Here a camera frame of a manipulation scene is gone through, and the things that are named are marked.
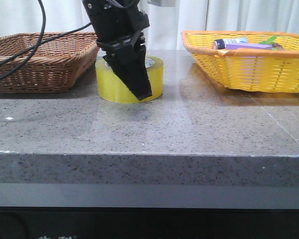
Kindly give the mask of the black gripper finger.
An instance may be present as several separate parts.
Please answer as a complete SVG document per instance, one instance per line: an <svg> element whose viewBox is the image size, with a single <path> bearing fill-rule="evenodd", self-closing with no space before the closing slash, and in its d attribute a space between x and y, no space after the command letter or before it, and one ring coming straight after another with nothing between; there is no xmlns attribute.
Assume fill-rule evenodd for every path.
<svg viewBox="0 0 299 239"><path fill-rule="evenodd" d="M138 61L140 63L140 67L144 72L146 71L146 66L145 66L146 45L145 45L145 42L146 42L146 39L145 39L144 33L141 32L137 39L137 57L138 57Z"/></svg>
<svg viewBox="0 0 299 239"><path fill-rule="evenodd" d="M122 45L117 42L108 45L105 50L105 61L138 100L152 96L147 70L144 72L138 61L137 44Z"/></svg>

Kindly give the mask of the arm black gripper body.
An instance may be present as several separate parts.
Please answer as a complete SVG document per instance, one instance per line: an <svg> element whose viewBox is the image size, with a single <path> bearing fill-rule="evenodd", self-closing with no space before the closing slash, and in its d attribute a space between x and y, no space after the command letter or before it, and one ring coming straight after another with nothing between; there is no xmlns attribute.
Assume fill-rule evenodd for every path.
<svg viewBox="0 0 299 239"><path fill-rule="evenodd" d="M84 0L82 4L97 35L97 45L114 54L124 47L145 45L143 30L150 26L138 0Z"/></svg>

